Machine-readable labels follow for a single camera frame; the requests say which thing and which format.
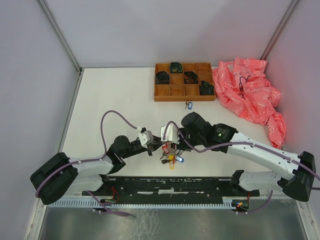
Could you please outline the keyring bunch with red opener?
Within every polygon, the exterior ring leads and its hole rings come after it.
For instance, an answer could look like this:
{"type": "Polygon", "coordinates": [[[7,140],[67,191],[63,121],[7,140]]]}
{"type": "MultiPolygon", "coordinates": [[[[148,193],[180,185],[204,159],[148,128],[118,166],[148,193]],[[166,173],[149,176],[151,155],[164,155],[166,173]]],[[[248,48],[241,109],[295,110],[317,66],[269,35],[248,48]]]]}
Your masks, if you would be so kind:
{"type": "Polygon", "coordinates": [[[162,156],[160,161],[162,164],[169,164],[169,169],[174,170],[176,163],[183,163],[185,159],[182,157],[184,150],[178,149],[178,145],[174,142],[167,142],[162,147],[162,156]]]}

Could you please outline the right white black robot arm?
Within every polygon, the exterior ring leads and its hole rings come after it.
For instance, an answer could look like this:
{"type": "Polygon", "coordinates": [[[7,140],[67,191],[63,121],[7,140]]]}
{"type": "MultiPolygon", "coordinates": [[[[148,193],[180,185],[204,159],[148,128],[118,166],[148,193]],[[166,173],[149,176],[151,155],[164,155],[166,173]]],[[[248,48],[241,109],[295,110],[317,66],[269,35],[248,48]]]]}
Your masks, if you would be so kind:
{"type": "Polygon", "coordinates": [[[236,170],[229,183],[234,195],[269,190],[281,191],[300,202],[309,201],[316,174],[313,154],[307,151],[290,153],[262,144],[229,125],[212,125],[196,112],[187,114],[181,125],[180,148],[192,150],[203,146],[209,151],[242,157],[268,169],[262,172],[236,170]]]}

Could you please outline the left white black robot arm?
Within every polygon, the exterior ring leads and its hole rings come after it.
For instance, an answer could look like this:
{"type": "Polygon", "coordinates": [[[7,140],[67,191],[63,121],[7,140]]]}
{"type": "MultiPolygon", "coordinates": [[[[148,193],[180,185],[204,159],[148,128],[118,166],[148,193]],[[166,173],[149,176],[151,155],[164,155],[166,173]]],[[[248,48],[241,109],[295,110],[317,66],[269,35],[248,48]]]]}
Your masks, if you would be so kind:
{"type": "Polygon", "coordinates": [[[106,195],[111,189],[111,183],[102,178],[103,175],[120,171],[126,165],[123,159],[144,152],[151,156],[162,145],[160,137],[148,137],[141,133],[133,141],[124,135],[116,137],[105,157],[80,159],[59,152],[30,176],[36,190],[35,196],[44,205],[49,205],[65,194],[96,191],[99,195],[106,195]]]}

